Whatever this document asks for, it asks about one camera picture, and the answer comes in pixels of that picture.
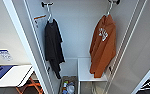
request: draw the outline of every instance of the wardrobe door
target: wardrobe door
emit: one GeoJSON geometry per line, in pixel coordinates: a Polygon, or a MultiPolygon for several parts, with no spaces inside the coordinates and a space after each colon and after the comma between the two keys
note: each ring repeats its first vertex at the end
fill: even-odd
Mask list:
{"type": "Polygon", "coordinates": [[[49,3],[49,0],[26,0],[26,5],[30,13],[30,18],[34,28],[34,34],[37,38],[41,56],[43,59],[44,67],[49,76],[49,81],[52,86],[52,91],[54,94],[58,94],[60,80],[56,78],[55,73],[48,61],[45,60],[45,26],[49,17],[49,12],[47,6],[42,7],[41,2],[45,4],[49,3]]]}
{"type": "Polygon", "coordinates": [[[107,94],[135,94],[150,70],[150,0],[143,4],[119,63],[107,94]]]}

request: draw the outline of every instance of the wall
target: wall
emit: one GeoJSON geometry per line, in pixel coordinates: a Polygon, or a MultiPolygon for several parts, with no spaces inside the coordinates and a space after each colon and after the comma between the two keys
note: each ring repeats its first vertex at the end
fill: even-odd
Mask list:
{"type": "Polygon", "coordinates": [[[131,94],[150,70],[150,0],[145,2],[126,46],[107,94],[131,94]]]}
{"type": "Polygon", "coordinates": [[[2,0],[0,0],[0,50],[8,50],[11,56],[11,59],[3,59],[0,55],[0,65],[30,64],[2,0]]]}

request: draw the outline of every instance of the white wall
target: white wall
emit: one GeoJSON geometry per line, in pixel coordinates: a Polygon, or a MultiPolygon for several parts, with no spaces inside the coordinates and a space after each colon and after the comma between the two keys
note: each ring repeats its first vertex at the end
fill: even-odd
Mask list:
{"type": "Polygon", "coordinates": [[[2,0],[0,0],[0,50],[8,50],[12,57],[8,61],[0,56],[0,65],[30,64],[2,0]]]}
{"type": "Polygon", "coordinates": [[[53,18],[59,25],[63,39],[62,49],[66,62],[61,74],[77,76],[77,58],[90,57],[89,48],[94,28],[106,13],[106,0],[50,0],[53,18]]]}

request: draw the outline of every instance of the orange shirt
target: orange shirt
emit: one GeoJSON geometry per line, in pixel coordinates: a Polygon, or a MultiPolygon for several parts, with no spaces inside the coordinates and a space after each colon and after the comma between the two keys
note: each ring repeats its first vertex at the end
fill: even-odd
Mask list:
{"type": "Polygon", "coordinates": [[[95,27],[90,47],[90,73],[100,78],[116,54],[116,26],[111,17],[103,16],[95,27]]]}

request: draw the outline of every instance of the label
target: label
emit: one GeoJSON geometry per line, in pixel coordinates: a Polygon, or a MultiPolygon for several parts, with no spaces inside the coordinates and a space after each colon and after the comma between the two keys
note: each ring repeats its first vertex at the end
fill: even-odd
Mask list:
{"type": "Polygon", "coordinates": [[[99,28],[99,36],[102,36],[102,41],[105,41],[105,39],[108,37],[108,33],[104,28],[99,28]]]}
{"type": "Polygon", "coordinates": [[[0,50],[0,56],[4,59],[4,60],[12,60],[11,55],[9,54],[9,52],[7,50],[0,50]]]}

